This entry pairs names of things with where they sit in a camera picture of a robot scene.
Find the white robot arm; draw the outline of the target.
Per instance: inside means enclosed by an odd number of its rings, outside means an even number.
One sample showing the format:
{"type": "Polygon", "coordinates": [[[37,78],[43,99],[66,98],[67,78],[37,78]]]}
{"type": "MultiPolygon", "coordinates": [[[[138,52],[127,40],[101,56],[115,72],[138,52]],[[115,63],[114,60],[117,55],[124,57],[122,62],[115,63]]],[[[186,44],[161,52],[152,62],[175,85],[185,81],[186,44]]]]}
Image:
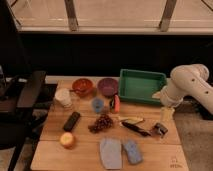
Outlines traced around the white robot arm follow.
{"type": "Polygon", "coordinates": [[[191,96],[199,103],[203,119],[213,120],[213,86],[207,82],[208,78],[209,70],[203,64],[180,65],[172,69],[168,83],[152,94],[162,104],[160,120],[151,129],[152,136],[165,136],[168,128],[164,122],[173,119],[175,108],[185,96],[191,96]]]}

